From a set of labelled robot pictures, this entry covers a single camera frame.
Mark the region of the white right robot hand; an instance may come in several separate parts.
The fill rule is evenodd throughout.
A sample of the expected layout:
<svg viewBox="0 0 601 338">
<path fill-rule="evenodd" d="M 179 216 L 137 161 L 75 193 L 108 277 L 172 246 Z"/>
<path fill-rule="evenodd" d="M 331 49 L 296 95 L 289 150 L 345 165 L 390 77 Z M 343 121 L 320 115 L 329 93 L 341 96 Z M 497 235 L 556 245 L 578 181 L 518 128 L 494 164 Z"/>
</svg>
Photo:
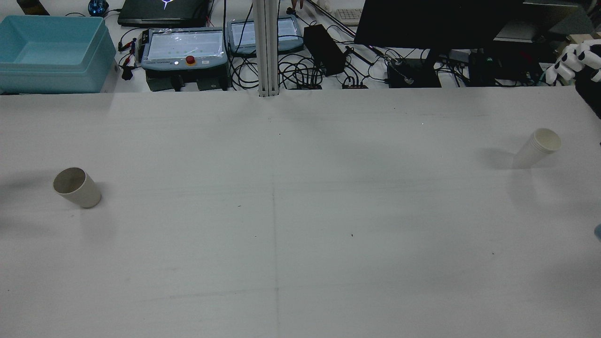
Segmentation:
<svg viewBox="0 0 601 338">
<path fill-rule="evenodd" d="M 601 41 L 599 38 L 567 46 L 543 75 L 548 85 L 555 85 L 559 80 L 573 83 L 577 93 L 597 118 L 601 117 Z"/>
</svg>

